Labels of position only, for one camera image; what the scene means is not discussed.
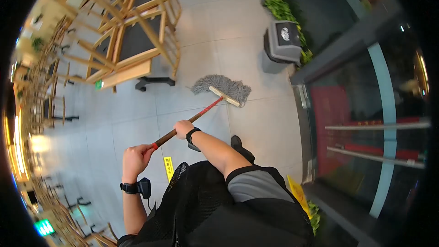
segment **foot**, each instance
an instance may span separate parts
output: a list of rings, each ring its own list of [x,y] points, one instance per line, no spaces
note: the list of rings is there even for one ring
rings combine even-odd
[[[239,136],[237,135],[232,136],[232,139],[230,140],[230,146],[232,146],[233,149],[242,147],[242,141],[239,138]]]

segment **mop handle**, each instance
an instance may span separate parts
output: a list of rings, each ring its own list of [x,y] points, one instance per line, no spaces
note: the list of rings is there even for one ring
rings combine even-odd
[[[209,106],[207,106],[203,111],[197,113],[196,115],[194,115],[193,117],[191,117],[189,119],[190,122],[194,122],[195,120],[197,120],[198,118],[200,118],[200,116],[202,116],[203,114],[205,114],[207,111],[209,111],[212,107],[214,107],[215,105],[217,105],[220,101],[222,101],[224,99],[223,96],[221,96],[220,98],[218,98],[217,101],[215,101],[214,103],[210,104]],[[152,144],[152,147],[154,148],[154,150],[157,150],[161,145],[163,145],[166,141],[170,140],[174,135],[176,135],[177,132],[175,131],[175,129],[173,129],[172,131],[170,131],[169,133],[167,133],[166,135],[162,136],[159,140],[157,140],[156,142],[154,142]]]

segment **glass door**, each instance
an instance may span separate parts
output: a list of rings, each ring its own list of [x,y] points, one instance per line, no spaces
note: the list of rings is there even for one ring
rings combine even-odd
[[[428,76],[404,19],[337,68],[305,84],[316,179],[373,217],[405,217],[425,160]]]

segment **wrist strap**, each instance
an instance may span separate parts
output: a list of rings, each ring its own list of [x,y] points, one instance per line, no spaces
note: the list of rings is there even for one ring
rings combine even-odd
[[[142,178],[140,181],[133,184],[121,183],[120,189],[130,195],[140,193],[142,194],[143,199],[149,199],[151,196],[151,181],[147,178]]]
[[[186,140],[187,140],[187,146],[194,150],[197,151],[199,153],[201,153],[200,149],[198,149],[197,146],[195,146],[194,144],[192,144],[192,134],[197,132],[197,131],[201,131],[199,128],[194,127],[192,130],[189,131],[189,133],[186,134]]]
[[[197,131],[201,131],[201,130],[199,128],[197,128],[197,127],[194,127],[192,130],[189,131],[189,133],[186,134],[187,142],[192,144],[192,134],[197,132]]]

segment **gray trash can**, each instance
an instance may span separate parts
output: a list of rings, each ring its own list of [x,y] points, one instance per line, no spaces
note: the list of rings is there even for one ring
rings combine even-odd
[[[273,21],[264,35],[262,70],[279,74],[291,63],[299,63],[302,48],[296,24],[288,20]]]

